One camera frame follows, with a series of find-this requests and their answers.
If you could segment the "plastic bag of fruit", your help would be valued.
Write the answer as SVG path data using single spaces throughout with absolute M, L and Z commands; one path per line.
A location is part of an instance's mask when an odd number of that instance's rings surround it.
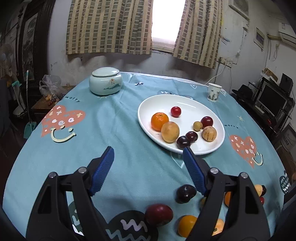
M 46 101 L 56 104 L 66 95 L 67 91 L 61 82 L 61 78 L 56 75 L 44 75 L 39 82 L 39 90 Z

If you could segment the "left checked curtain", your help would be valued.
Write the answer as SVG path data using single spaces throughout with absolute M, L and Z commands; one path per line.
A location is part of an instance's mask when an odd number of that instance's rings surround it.
M 72 1 L 66 53 L 151 54 L 152 7 L 148 0 Z

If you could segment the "large bright orange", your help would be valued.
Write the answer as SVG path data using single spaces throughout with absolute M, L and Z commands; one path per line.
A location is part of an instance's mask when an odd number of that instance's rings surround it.
M 226 192 L 225 196 L 224 196 L 224 203 L 225 205 L 228 207 L 230 204 L 230 196 L 231 196 L 231 192 Z

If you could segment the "computer monitor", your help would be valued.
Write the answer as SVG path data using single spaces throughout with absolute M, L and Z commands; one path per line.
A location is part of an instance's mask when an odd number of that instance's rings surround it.
M 287 97 L 285 97 L 278 88 L 264 81 L 257 103 L 277 118 L 287 105 Z

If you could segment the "small red cherry fruit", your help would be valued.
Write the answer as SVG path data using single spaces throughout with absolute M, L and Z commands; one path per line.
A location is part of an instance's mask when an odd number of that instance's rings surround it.
M 174 106 L 171 108 L 171 116 L 174 118 L 178 118 L 182 113 L 182 110 L 178 106 Z

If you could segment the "green-orange tangerine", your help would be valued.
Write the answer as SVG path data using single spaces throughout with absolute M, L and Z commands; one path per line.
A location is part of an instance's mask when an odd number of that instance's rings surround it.
M 193 215 L 185 215 L 183 216 L 178 224 L 178 234 L 181 237 L 187 238 L 193 229 L 195 223 L 197 221 L 197 217 Z

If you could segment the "wall power socket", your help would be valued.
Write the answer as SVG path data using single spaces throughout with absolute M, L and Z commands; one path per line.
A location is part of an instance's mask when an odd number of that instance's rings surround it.
M 229 68 L 232 68 L 232 65 L 233 65 L 233 60 L 230 59 L 230 58 L 223 58 L 223 57 L 220 57 L 218 62 L 222 65 L 225 65 Z

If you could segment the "black hat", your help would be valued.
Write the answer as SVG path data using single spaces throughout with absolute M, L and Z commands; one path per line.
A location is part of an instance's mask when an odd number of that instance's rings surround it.
M 239 89 L 233 89 L 232 93 L 238 99 L 251 100 L 253 96 L 253 91 L 247 85 L 243 84 Z

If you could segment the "orange mandarin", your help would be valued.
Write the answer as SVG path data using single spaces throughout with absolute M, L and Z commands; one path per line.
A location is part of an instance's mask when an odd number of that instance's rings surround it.
M 218 219 L 215 225 L 214 231 L 212 233 L 212 236 L 221 233 L 223 229 L 224 229 L 224 221 L 222 219 Z
M 168 116 L 165 113 L 155 113 L 151 117 L 151 127 L 153 130 L 160 132 L 162 126 L 169 121 Z

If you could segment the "small yellow fruit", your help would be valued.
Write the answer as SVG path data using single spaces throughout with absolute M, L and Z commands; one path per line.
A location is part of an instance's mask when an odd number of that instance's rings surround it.
M 203 124 L 200 121 L 195 121 L 193 123 L 193 129 L 194 131 L 198 132 L 203 129 Z

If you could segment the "white round plate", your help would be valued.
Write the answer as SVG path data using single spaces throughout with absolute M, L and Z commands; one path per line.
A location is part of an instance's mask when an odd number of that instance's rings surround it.
M 174 106 L 178 106 L 182 110 L 178 118 L 171 116 L 171 108 Z M 199 131 L 197 141 L 191 144 L 191 149 L 195 155 L 209 154 L 217 150 L 224 142 L 224 125 L 220 118 L 207 106 L 179 95 L 160 94 L 151 96 L 139 105 L 137 111 L 138 122 L 143 131 L 155 143 L 171 152 L 182 154 L 183 150 L 179 149 L 175 142 L 165 142 L 161 137 L 161 133 L 152 129 L 151 117 L 158 112 L 165 113 L 170 121 L 179 126 L 181 136 L 193 130 L 195 121 L 200 121 L 205 116 L 210 116 L 213 119 L 213 127 L 217 130 L 217 137 L 213 142 L 207 142 L 202 138 L 202 132 Z

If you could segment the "dark purple plum with sticker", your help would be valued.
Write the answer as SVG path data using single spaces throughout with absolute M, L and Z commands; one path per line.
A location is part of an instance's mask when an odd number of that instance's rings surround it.
M 180 204 L 188 203 L 195 195 L 197 190 L 190 184 L 184 184 L 176 191 L 176 201 Z

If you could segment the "pale green lidded jar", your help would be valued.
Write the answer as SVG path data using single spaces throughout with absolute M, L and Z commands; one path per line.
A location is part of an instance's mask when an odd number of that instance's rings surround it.
M 89 88 L 93 94 L 106 96 L 119 92 L 123 85 L 121 73 L 113 67 L 102 67 L 92 72 Z

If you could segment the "teal broom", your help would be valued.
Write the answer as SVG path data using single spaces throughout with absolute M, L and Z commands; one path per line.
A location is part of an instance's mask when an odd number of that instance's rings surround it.
M 29 111 L 29 97 L 28 97 L 28 81 L 29 81 L 29 70 L 26 71 L 26 107 L 29 122 L 26 124 L 24 129 L 23 138 L 28 139 L 32 132 L 35 130 L 37 123 L 31 120 Z

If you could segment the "pale yellow apple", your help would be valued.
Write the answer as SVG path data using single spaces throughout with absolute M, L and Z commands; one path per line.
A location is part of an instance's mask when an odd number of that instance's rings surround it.
M 262 196 L 262 193 L 263 193 L 263 187 L 262 187 L 262 185 L 255 184 L 254 187 L 255 187 L 255 190 L 256 190 L 258 196 L 259 197 Z

